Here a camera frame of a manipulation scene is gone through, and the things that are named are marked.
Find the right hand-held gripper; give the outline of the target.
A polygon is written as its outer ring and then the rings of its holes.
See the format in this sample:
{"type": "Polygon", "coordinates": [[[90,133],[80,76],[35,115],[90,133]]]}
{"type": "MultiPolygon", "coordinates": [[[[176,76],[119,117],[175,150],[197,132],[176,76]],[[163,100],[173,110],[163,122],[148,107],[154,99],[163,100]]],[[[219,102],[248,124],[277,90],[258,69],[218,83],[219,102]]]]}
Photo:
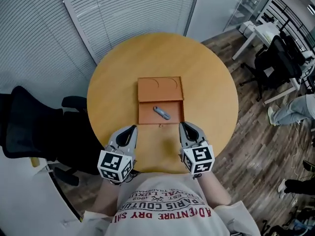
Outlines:
{"type": "Polygon", "coordinates": [[[215,162],[212,145],[205,141],[201,128],[190,123],[179,123],[182,162],[191,175],[210,172],[215,162]]]}

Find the black mesh office chair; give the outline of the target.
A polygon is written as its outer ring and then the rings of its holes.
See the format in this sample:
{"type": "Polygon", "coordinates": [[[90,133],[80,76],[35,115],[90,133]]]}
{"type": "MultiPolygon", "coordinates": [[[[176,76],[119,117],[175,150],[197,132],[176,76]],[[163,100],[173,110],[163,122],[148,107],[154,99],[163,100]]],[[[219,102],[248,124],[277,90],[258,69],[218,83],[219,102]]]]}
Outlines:
{"type": "Polygon", "coordinates": [[[79,185],[76,172],[99,175],[102,144],[91,127],[87,100],[67,96],[62,107],[41,103],[22,86],[0,93],[0,146],[7,158],[43,158],[68,167],[53,169],[64,183],[79,185]]]}

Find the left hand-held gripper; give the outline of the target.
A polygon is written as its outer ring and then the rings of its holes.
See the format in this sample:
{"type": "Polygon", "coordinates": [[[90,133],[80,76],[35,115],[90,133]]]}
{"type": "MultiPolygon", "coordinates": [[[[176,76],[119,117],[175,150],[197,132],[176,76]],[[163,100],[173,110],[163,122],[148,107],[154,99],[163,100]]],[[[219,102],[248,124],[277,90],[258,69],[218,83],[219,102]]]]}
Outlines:
{"type": "Polygon", "coordinates": [[[125,126],[111,135],[97,163],[102,178],[114,183],[122,183],[127,179],[134,166],[134,157],[131,155],[134,155],[137,137],[136,125],[125,126]]]}

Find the white cardboard box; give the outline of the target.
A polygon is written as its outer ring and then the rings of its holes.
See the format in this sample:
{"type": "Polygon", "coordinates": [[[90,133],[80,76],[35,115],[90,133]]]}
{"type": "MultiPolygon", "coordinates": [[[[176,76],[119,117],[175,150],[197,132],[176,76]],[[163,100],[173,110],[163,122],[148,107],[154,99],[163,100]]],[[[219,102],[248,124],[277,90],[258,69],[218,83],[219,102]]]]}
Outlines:
{"type": "Polygon", "coordinates": [[[255,24],[252,21],[243,22],[239,27],[239,32],[245,36],[254,32],[255,24]]]}

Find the person's left forearm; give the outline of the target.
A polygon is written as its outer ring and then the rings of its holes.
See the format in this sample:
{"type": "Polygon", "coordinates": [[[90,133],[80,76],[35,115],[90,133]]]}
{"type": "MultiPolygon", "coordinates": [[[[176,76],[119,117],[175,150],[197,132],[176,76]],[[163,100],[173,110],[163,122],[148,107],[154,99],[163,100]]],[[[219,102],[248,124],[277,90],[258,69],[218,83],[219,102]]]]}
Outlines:
{"type": "Polygon", "coordinates": [[[107,216],[114,216],[117,212],[120,187],[120,185],[114,185],[110,181],[104,180],[91,211],[105,214],[107,216]]]}

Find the orange wooden drawer box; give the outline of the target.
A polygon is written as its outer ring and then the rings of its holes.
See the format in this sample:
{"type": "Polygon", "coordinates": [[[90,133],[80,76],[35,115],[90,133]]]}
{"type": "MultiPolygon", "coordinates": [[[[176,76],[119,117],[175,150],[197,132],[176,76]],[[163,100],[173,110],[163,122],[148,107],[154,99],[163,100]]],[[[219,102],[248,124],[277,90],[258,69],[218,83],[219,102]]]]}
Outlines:
{"type": "Polygon", "coordinates": [[[185,120],[184,93],[180,77],[138,78],[138,123],[178,124],[185,120]],[[153,107],[157,106],[170,115],[163,119],[153,107]]]}

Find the grey folding knife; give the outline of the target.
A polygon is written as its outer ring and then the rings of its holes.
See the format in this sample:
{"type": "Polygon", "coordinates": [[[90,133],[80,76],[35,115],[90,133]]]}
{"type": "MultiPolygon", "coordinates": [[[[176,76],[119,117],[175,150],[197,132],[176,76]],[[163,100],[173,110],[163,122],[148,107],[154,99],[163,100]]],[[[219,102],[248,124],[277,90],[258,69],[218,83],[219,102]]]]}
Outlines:
{"type": "Polygon", "coordinates": [[[157,107],[157,106],[154,106],[153,107],[153,110],[158,114],[160,115],[163,119],[165,120],[170,120],[170,115],[168,113],[166,113],[164,110],[162,110],[161,108],[157,107]]]}

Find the person's white printed shirt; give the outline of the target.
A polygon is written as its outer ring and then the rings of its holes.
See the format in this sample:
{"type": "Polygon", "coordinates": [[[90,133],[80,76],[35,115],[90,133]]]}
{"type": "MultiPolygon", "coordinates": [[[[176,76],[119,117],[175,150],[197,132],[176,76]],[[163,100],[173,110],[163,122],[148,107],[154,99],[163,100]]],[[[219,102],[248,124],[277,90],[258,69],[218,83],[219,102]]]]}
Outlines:
{"type": "Polygon", "coordinates": [[[190,175],[142,173],[120,186],[116,214],[86,210],[77,236],[261,236],[243,202],[211,208],[190,175]]]}

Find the white curved desk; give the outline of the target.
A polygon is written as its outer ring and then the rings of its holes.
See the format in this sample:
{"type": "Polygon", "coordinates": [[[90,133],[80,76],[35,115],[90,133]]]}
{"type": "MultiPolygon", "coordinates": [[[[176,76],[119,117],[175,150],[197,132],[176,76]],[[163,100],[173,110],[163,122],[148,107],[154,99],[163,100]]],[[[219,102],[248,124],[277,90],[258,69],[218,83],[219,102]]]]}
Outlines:
{"type": "Polygon", "coordinates": [[[0,229],[6,236],[76,236],[81,223],[48,173],[0,148],[0,229]]]}

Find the white rectangular desk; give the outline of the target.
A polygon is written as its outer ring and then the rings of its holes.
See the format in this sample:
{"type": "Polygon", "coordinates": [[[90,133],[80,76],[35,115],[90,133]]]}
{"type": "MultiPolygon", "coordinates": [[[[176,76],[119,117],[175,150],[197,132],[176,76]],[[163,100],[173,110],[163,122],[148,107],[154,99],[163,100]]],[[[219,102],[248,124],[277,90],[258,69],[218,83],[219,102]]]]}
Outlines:
{"type": "MultiPolygon", "coordinates": [[[[249,44],[251,43],[251,41],[257,36],[264,45],[266,45],[267,47],[270,46],[272,38],[275,35],[280,35],[280,31],[277,29],[277,27],[273,24],[273,23],[264,23],[260,26],[254,26],[253,27],[253,31],[252,33],[249,35],[249,37],[247,38],[247,40],[245,41],[245,43],[238,49],[238,51],[234,54],[234,56],[232,57],[233,60],[236,60],[238,58],[238,56],[249,46],[249,44]]],[[[302,77],[300,78],[300,81],[298,81],[297,79],[293,78],[290,79],[290,84],[291,87],[279,94],[277,94],[276,96],[269,98],[267,100],[264,101],[264,104],[267,105],[271,102],[276,101],[277,99],[280,99],[284,96],[286,96],[287,94],[290,94],[294,91],[299,91],[300,90],[300,86],[301,83],[304,79],[306,79],[307,77],[310,76],[310,74],[313,72],[313,70],[315,69],[315,63],[313,65],[308,65],[308,70],[306,70],[304,68],[304,72],[302,74],[302,77]]]]}

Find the person's right forearm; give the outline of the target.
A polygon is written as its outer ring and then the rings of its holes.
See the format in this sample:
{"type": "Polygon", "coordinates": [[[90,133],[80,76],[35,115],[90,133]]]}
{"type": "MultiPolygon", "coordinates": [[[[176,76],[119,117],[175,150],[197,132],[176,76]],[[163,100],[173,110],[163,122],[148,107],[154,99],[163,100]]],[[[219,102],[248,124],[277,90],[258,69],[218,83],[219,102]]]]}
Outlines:
{"type": "Polygon", "coordinates": [[[232,198],[230,194],[212,172],[203,173],[197,178],[197,181],[211,208],[228,206],[231,204],[232,198]]]}

